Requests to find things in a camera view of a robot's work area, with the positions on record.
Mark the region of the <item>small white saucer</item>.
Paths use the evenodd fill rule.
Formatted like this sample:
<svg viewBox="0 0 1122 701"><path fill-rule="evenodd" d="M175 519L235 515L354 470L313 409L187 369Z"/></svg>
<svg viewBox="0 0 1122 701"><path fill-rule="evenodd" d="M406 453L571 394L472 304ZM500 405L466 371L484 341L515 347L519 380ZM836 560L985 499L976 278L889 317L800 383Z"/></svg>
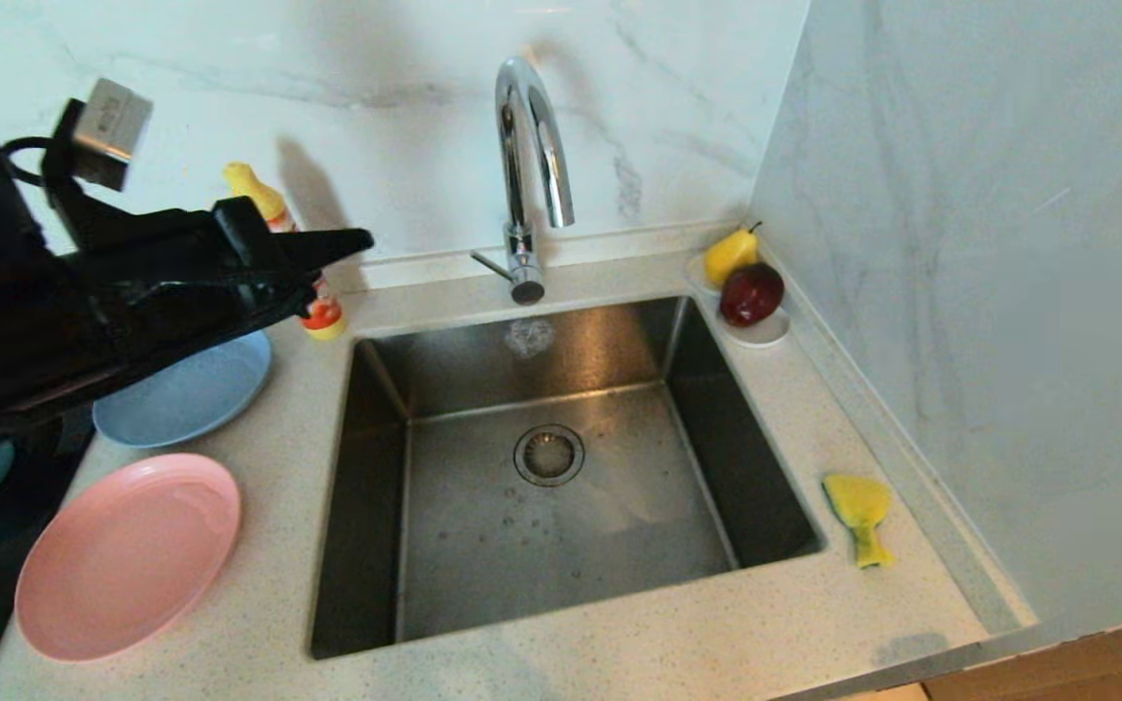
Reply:
<svg viewBox="0 0 1122 701"><path fill-rule="evenodd" d="M686 262L686 279L689 282L695 289L712 298L721 297L720 285L714 285L711 279L708 278L707 271L705 271L705 256L702 252L695 253Z"/></svg>
<svg viewBox="0 0 1122 701"><path fill-rule="evenodd" d="M784 308L778 308L774 314L760 320L756 324L747 328L733 325L728 320L718 314L718 328L729 336L735 345L743 348L770 348L782 342L791 332L791 316Z"/></svg>

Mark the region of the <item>yellow pear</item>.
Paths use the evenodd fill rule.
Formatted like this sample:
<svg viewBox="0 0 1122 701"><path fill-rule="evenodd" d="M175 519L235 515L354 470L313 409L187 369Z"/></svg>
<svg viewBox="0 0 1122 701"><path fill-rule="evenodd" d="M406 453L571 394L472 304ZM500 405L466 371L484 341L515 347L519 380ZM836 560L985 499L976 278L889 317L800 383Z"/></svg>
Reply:
<svg viewBox="0 0 1122 701"><path fill-rule="evenodd" d="M705 279L714 289L721 289L726 280L745 266L751 266L760 259L758 221L754 225L739 228L733 234L711 245L703 253Z"/></svg>

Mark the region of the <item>wooden cabinet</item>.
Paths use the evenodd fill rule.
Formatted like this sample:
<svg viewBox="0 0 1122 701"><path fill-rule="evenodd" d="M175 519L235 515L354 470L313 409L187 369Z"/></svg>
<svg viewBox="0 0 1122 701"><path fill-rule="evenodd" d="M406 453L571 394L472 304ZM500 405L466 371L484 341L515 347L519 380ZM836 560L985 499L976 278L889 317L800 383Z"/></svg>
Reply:
<svg viewBox="0 0 1122 701"><path fill-rule="evenodd" d="M922 686L929 701L1122 701L1122 627Z"/></svg>

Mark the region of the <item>yellow green sponge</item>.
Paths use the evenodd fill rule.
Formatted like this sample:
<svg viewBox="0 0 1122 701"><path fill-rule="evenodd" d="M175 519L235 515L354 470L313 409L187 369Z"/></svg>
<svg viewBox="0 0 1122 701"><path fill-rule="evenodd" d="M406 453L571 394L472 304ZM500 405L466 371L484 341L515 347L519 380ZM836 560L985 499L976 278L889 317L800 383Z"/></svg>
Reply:
<svg viewBox="0 0 1122 701"><path fill-rule="evenodd" d="M879 527L888 518L892 495L886 485L868 476L824 476L825 497L834 514L850 532L856 568L890 568L895 556L882 545Z"/></svg>

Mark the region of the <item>dark red apple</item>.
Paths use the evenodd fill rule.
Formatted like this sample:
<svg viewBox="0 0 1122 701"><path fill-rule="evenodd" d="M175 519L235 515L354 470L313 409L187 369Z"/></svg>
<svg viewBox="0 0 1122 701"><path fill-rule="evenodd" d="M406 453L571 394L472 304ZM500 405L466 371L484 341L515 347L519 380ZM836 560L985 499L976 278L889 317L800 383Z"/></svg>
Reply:
<svg viewBox="0 0 1122 701"><path fill-rule="evenodd" d="M774 314L784 298L783 275L767 262L753 262L723 284L720 316L734 328L751 328Z"/></svg>

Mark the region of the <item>pink plastic plate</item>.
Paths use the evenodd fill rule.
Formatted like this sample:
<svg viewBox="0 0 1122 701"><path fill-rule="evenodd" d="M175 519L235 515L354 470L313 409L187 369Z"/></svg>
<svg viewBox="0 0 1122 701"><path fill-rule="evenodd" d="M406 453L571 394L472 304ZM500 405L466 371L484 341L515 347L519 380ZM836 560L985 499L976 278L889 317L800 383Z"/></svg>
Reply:
<svg viewBox="0 0 1122 701"><path fill-rule="evenodd" d="M150 456L103 476L28 551L15 587L22 638L62 664L156 638L213 585L242 519L234 476L211 458Z"/></svg>

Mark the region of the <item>blue plastic plate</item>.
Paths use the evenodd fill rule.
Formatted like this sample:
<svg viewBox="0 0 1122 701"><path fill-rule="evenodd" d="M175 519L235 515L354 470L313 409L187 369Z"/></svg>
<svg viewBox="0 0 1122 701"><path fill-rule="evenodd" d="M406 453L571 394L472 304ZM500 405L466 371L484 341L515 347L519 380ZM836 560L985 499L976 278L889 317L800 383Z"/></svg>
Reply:
<svg viewBox="0 0 1122 701"><path fill-rule="evenodd" d="M205 435L249 407L272 371L263 331L209 348L93 404L99 433L129 448L165 448Z"/></svg>

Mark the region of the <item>yellow-capped orange dish soap bottle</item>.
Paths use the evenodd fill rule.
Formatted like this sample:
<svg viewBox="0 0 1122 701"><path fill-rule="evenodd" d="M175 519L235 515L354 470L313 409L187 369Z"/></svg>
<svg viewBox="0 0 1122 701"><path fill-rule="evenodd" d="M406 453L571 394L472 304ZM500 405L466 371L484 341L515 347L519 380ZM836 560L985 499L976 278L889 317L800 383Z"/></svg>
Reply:
<svg viewBox="0 0 1122 701"><path fill-rule="evenodd" d="M298 234L297 222L284 195L259 179L249 164L229 163L222 173L232 195L251 199L273 234ZM335 339L348 328L348 320L324 274L318 276L315 292L316 297L309 303L307 315L298 319L298 323L306 329L309 336Z"/></svg>

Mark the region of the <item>stainless steel sink basin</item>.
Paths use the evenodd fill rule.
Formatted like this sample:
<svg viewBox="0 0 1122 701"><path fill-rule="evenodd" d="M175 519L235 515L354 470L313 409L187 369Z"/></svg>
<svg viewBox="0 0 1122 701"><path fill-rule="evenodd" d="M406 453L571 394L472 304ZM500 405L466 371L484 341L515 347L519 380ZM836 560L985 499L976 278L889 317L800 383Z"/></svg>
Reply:
<svg viewBox="0 0 1122 701"><path fill-rule="evenodd" d="M586 445L530 485L531 427ZM690 297L357 339L309 635L315 660L824 550Z"/></svg>

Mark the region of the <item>chrome gooseneck faucet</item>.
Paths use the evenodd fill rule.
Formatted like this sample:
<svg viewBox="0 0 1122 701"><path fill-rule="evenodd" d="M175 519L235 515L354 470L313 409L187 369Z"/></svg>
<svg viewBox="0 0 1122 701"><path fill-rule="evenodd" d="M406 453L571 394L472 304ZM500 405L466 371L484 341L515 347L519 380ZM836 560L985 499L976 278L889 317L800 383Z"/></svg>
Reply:
<svg viewBox="0 0 1122 701"><path fill-rule="evenodd" d="M503 225L505 264L472 251L470 258L511 283L511 299L533 306L546 294L542 261L534 243L535 228L527 216L521 145L533 150L549 225L574 225L573 188L567 168L564 141L546 85L527 57L513 55L496 74L496 132L502 157L507 219Z"/></svg>

